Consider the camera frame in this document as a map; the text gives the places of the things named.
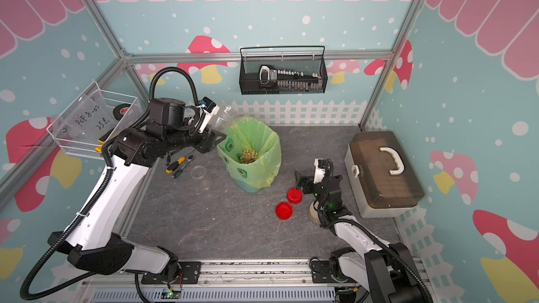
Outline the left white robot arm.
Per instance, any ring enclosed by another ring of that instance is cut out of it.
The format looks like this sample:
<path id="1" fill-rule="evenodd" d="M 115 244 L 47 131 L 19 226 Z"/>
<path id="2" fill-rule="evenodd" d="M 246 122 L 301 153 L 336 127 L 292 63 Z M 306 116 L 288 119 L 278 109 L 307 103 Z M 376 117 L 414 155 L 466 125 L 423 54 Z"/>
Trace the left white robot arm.
<path id="1" fill-rule="evenodd" d="M 168 73 L 184 76 L 194 100 L 190 121 L 184 117 L 187 105 L 172 98 L 155 98 L 158 80 Z M 105 161 L 103 174 L 84 206 L 64 231 L 53 232 L 50 248 L 29 271 L 20 288 L 22 300 L 40 300 L 88 277 L 118 271 L 135 277 L 150 273 L 171 287 L 184 271 L 178 257 L 163 247 L 149 247 L 124 240 L 113 227 L 135 188 L 157 159 L 172 151 L 192 147 L 201 154 L 210 152 L 225 134 L 207 127 L 218 107 L 209 98 L 199 99 L 188 71 L 165 67 L 150 82 L 150 103 L 143 115 L 101 147 Z M 64 253 L 71 265 L 84 273 L 48 290 L 31 293 L 30 286 L 54 253 Z"/>

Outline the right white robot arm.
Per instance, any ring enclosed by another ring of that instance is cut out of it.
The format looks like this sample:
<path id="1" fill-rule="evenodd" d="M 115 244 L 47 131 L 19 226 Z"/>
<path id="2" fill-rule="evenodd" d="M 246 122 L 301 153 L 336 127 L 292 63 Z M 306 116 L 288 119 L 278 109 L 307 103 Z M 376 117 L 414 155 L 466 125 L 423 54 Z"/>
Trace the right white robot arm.
<path id="1" fill-rule="evenodd" d="M 369 231 L 342 203 L 342 176 L 334 175 L 330 159 L 317 159 L 313 175 L 294 172 L 296 189 L 312 194 L 320 227 L 348 243 L 331 254 L 331 276 L 352 279 L 373 302 L 432 302 L 408 248 L 391 244 Z"/>

